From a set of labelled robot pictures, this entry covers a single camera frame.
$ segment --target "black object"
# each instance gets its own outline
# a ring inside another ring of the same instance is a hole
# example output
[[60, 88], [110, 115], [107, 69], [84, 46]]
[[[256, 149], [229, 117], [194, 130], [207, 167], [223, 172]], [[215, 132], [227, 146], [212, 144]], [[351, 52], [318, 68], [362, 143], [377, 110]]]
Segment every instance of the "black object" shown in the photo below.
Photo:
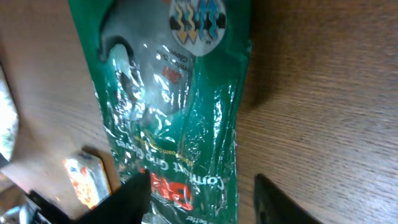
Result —
[[30, 192], [28, 199], [30, 209], [34, 211], [31, 223], [35, 224], [141, 224], [142, 217], [149, 209], [150, 175], [148, 171], [136, 174], [94, 210], [77, 220], [70, 220], [36, 192]]
[[320, 223], [262, 174], [254, 179], [254, 208], [257, 224]]

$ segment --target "glossy plastic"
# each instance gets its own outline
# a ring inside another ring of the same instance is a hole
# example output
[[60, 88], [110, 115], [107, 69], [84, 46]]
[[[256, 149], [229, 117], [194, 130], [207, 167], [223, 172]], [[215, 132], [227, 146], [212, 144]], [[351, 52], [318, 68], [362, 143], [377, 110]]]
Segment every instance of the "glossy plastic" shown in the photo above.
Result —
[[143, 222], [236, 223], [234, 127], [250, 1], [70, 6], [121, 181], [150, 171]]

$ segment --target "white circular logo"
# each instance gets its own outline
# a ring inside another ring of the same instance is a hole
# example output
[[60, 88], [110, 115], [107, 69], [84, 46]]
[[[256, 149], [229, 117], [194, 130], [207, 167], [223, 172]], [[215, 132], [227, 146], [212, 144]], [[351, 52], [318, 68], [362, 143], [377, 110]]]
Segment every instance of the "white circular logo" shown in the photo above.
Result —
[[226, 11], [222, 0], [172, 0], [169, 15], [173, 36], [195, 56], [208, 54], [223, 39]]

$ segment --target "wood grain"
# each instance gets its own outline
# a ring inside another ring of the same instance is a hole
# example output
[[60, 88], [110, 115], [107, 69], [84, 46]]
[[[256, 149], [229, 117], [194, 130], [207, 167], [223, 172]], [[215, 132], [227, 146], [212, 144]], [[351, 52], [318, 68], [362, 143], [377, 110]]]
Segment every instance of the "wood grain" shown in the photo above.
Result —
[[[398, 2], [253, 2], [240, 223], [254, 223], [257, 173], [325, 223], [398, 223]], [[22, 117], [3, 172], [78, 216], [63, 157], [94, 146], [118, 180], [67, 2], [1, 1], [0, 43]]]
[[254, 1], [241, 223], [263, 173], [325, 223], [398, 223], [398, 2]]

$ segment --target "green plastic wrapper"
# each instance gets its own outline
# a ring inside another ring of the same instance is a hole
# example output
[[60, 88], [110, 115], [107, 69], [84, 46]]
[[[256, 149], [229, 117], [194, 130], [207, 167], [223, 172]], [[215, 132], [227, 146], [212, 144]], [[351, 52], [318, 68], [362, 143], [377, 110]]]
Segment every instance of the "green plastic wrapper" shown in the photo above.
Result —
[[142, 222], [236, 223], [251, 1], [69, 2], [120, 179], [150, 171]]

